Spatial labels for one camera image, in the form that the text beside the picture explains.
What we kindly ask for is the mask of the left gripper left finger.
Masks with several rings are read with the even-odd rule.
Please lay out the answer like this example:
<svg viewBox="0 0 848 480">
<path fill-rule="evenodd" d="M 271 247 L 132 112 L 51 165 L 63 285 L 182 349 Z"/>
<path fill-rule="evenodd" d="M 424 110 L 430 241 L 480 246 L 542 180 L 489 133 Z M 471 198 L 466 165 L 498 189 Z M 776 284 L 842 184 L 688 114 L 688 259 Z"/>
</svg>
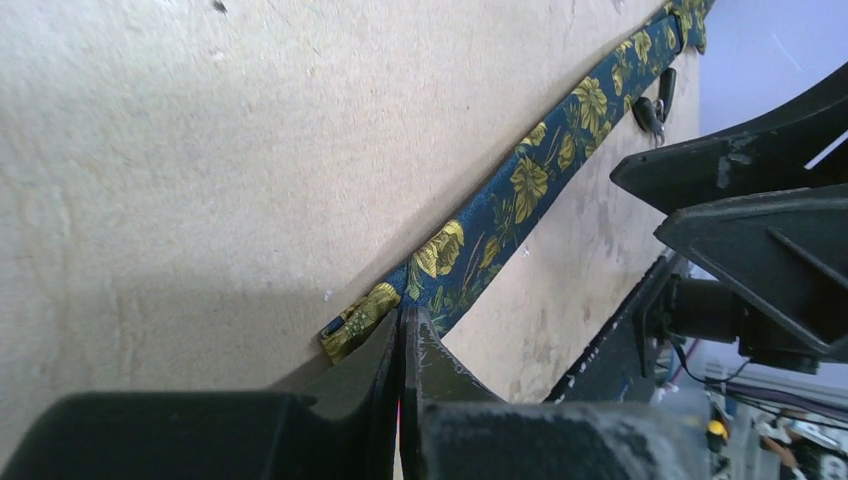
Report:
<svg viewBox="0 0 848 480">
<path fill-rule="evenodd" d="M 5 479 L 389 479 L 398 315 L 298 392 L 90 392 L 47 409 Z"/>
</svg>

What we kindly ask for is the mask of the blue floral tie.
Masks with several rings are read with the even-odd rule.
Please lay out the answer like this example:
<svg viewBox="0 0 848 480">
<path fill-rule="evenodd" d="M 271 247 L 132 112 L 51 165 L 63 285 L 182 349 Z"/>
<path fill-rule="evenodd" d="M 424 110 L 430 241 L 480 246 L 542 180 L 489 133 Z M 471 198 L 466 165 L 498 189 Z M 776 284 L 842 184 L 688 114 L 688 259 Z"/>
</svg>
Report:
<svg viewBox="0 0 848 480">
<path fill-rule="evenodd" d="M 687 48 L 706 50 L 710 1 L 667 1 L 514 147 L 429 240 L 319 333 L 338 363 L 392 310 L 424 307 L 445 335 L 478 300 L 637 98 Z"/>
</svg>

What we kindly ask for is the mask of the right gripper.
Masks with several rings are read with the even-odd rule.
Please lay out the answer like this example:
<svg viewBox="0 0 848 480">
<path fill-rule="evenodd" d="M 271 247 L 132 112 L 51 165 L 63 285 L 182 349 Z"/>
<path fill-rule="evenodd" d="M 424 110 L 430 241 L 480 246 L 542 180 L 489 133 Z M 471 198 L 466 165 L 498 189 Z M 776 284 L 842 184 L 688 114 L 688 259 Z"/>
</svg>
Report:
<svg viewBox="0 0 848 480">
<path fill-rule="evenodd" d="M 677 273 L 649 284 L 633 314 L 642 374 L 658 344 L 687 338 L 811 375 L 846 360 L 847 146 L 808 165 L 846 130 L 841 66 L 757 118 L 613 169 L 615 185 L 672 213 L 656 237 L 723 284 Z"/>
</svg>

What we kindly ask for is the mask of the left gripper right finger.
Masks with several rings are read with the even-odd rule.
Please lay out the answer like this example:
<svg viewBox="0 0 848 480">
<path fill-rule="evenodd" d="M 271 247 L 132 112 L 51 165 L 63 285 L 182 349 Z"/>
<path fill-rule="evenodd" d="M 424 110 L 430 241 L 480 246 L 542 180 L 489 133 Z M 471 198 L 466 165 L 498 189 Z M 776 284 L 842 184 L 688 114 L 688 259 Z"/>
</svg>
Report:
<svg viewBox="0 0 848 480">
<path fill-rule="evenodd" d="M 512 404 L 401 315 L 400 458 L 407 479 L 706 479 L 702 428 L 644 403 Z"/>
</svg>

